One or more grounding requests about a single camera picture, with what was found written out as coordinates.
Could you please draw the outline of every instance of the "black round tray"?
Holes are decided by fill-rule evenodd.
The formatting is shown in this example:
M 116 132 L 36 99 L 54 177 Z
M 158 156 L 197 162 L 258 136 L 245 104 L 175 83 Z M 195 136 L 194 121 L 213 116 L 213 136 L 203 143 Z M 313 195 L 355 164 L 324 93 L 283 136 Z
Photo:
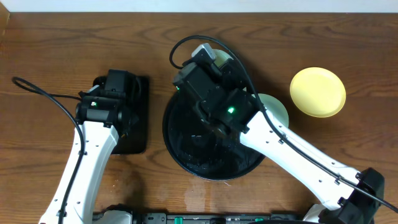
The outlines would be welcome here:
M 171 98 L 163 117 L 163 138 L 173 159 L 208 180 L 241 177 L 265 158 L 232 139 L 221 139 L 202 125 L 183 95 Z

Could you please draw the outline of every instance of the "green led indicator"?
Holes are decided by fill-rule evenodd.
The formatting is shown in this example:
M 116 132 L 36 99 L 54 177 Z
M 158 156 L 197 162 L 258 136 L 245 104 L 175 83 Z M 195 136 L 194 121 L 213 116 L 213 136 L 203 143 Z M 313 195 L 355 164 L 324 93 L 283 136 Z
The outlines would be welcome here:
M 235 111 L 235 108 L 233 106 L 228 108 L 228 113 L 234 113 L 234 111 Z

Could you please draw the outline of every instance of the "wood grain surface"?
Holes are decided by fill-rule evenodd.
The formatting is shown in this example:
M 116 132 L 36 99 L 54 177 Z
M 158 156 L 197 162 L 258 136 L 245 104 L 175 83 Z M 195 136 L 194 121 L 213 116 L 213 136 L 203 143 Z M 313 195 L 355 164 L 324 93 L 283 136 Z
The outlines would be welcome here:
M 15 87 L 19 76 L 51 93 L 76 95 L 109 68 L 150 76 L 149 143 L 144 154 L 111 156 L 97 211 L 126 203 L 140 211 L 305 213 L 317 203 L 299 181 L 265 159 L 244 177 L 213 182 L 184 171 L 166 150 L 162 116 L 177 70 L 169 52 L 180 39 L 210 35 L 236 49 L 261 93 L 286 106 L 291 129 L 338 161 L 373 167 L 398 205 L 398 14 L 13 13 L 0 51 L 0 220 L 37 223 L 57 189 L 73 125 L 49 100 Z M 182 63 L 200 43 L 175 54 Z M 335 72 L 344 108 L 309 117 L 289 96 L 307 67 Z M 60 99 L 71 111 L 76 101 Z M 397 223 L 381 208 L 377 224 Z

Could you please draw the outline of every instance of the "black cable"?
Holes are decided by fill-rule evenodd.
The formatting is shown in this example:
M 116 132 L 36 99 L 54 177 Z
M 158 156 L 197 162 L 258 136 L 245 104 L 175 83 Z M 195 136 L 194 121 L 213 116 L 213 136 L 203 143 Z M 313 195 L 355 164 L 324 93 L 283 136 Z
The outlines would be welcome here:
M 19 84 L 18 82 L 16 82 L 14 79 L 12 79 L 13 84 L 17 85 L 19 88 L 22 88 L 26 91 L 29 91 L 31 93 L 36 93 L 36 94 L 41 94 L 39 91 L 35 91 L 33 89 L 27 88 L 26 86 L 23 86 L 21 84 Z M 81 98 L 77 97 L 77 96 L 70 96 L 70 95 L 61 95 L 61 94 L 51 94 L 48 93 L 48 95 L 52 96 L 52 97 L 62 97 L 62 98 L 69 98 L 69 99 L 74 99 L 74 100 L 79 100 L 81 101 Z
M 238 58 L 238 56 L 236 56 L 236 54 L 235 54 L 229 47 L 227 47 L 224 43 L 222 43 L 221 41 L 219 41 L 219 40 L 217 40 L 217 39 L 215 39 L 215 38 L 212 38 L 212 37 L 204 36 L 204 35 L 192 35 L 192 36 L 186 37 L 186 38 L 184 38 L 184 39 L 178 41 L 178 42 L 175 44 L 175 46 L 172 48 L 172 50 L 171 50 L 171 52 L 170 52 L 170 57 L 169 57 L 170 63 L 173 65 L 173 67 L 178 68 L 178 69 L 182 69 L 182 68 L 183 68 L 183 67 L 178 66 L 178 65 L 176 65 L 176 64 L 174 63 L 174 61 L 173 61 L 173 54 L 174 54 L 175 50 L 176 50 L 181 44 L 183 44 L 184 42 L 186 42 L 186 41 L 188 41 L 188 40 L 192 40 L 192 39 L 210 40 L 210 41 L 212 41 L 212 42 L 214 42 L 214 43 L 216 43 L 216 44 L 222 46 L 224 49 L 226 49 L 226 50 L 229 52 L 230 56 L 231 56 L 232 58 L 234 58 L 234 59 L 239 63 L 239 65 L 241 66 L 242 71 L 243 71 L 243 73 L 244 73 L 244 76 L 245 76 L 245 78 L 247 79 L 247 81 L 248 81 L 248 83 L 249 83 L 249 87 L 250 87 L 250 89 L 252 90 L 252 92 L 253 92 L 253 94 L 254 94 L 254 96 L 255 96 L 257 106 L 259 107 L 261 113 L 264 115 L 266 121 L 268 122 L 268 124 L 269 124 L 269 126 L 271 127 L 271 129 L 273 130 L 273 132 L 275 132 L 276 135 L 278 135 L 278 137 L 280 137 L 280 139 L 281 139 L 284 143 L 286 143 L 288 146 L 290 146 L 295 152 L 297 152 L 299 155 L 301 155 L 302 157 L 304 157 L 306 160 L 310 161 L 313 165 L 317 166 L 318 168 L 320 168 L 321 170 L 323 170 L 323 171 L 326 172 L 327 174 L 329 174 L 329 175 L 331 175 L 332 177 L 334 177 L 337 181 L 340 181 L 340 182 L 342 182 L 342 183 L 344 183 L 344 184 L 346 184 L 346 185 L 352 187 L 353 189 L 357 190 L 358 192 L 361 192 L 362 194 L 364 194 L 365 196 L 367 196 L 367 197 L 369 197 L 369 198 L 371 198 L 371 199 L 373 199 L 373 200 L 379 202 L 381 205 L 384 205 L 384 206 L 386 206 L 387 208 L 390 208 L 390 209 L 393 210 L 394 212 L 398 213 L 398 208 L 397 208 L 397 207 L 393 206 L 391 203 L 389 203 L 389 202 L 387 202 L 387 201 L 385 201 L 385 200 L 383 200 L 383 199 L 381 199 L 381 198 L 379 198 L 379 197 L 376 197 L 376 196 L 370 194 L 369 192 L 366 192 L 366 191 L 360 189 L 359 187 L 356 186 L 356 184 L 354 184 L 354 183 L 352 183 L 351 181 L 345 179 L 344 177 L 340 176 L 339 174 L 334 173 L 332 170 L 330 170 L 329 168 L 325 167 L 323 164 L 319 163 L 318 161 L 316 161 L 315 159 L 313 159 L 312 157 L 308 156 L 306 153 L 304 153 L 303 151 L 301 151 L 297 146 L 295 146 L 294 144 L 292 144 L 292 143 L 286 138 L 285 135 L 283 135 L 281 132 L 279 132 L 279 130 L 274 126 L 274 124 L 272 124 L 271 119 L 268 117 L 268 115 L 267 115 L 267 113 L 266 113 L 266 109 L 265 109 L 264 105 L 261 103 L 261 100 L 260 100 L 260 98 L 259 98 L 259 95 L 258 95 L 258 93 L 257 93 L 257 90 L 256 90 L 255 87 L 254 87 L 254 84 L 253 84 L 253 82 L 252 82 L 252 80 L 251 80 L 251 78 L 250 78 L 250 76 L 249 76 L 249 74 L 248 74 L 248 71 L 247 71 L 246 67 L 243 65 L 242 61 Z
M 59 213 L 59 218 L 58 218 L 58 224 L 62 224 L 63 217 L 65 215 L 65 207 L 67 206 L 67 200 L 68 200 L 68 197 L 69 197 L 69 193 L 70 193 L 70 190 L 72 189 L 73 181 L 75 180 L 77 171 L 78 171 L 79 166 L 81 164 L 81 160 L 83 159 L 83 155 L 85 153 L 85 143 L 84 143 L 83 133 L 82 133 L 80 127 L 79 127 L 79 124 L 73 118 L 72 114 L 60 102 L 58 102 L 51 94 L 46 93 L 41 88 L 31 84 L 30 82 L 24 80 L 23 78 L 13 77 L 12 78 L 12 82 L 14 84 L 16 84 L 18 87 L 23 88 L 24 90 L 31 91 L 32 93 L 41 94 L 41 95 L 47 97 L 52 102 L 54 102 L 69 117 L 69 119 L 75 125 L 76 130 L 77 130 L 77 132 L 79 134 L 80 145 L 81 145 L 80 152 L 79 152 L 79 157 L 77 159 L 76 166 L 75 166 L 75 169 L 73 170 L 72 176 L 70 177 L 68 187 L 67 187 L 67 189 L 65 191 L 65 195 L 63 196 L 61 209 L 60 209 L 60 213 Z M 26 87 L 22 86 L 21 84 L 19 84 L 18 82 L 22 82 L 23 84 L 33 88 L 34 90 L 26 88 Z

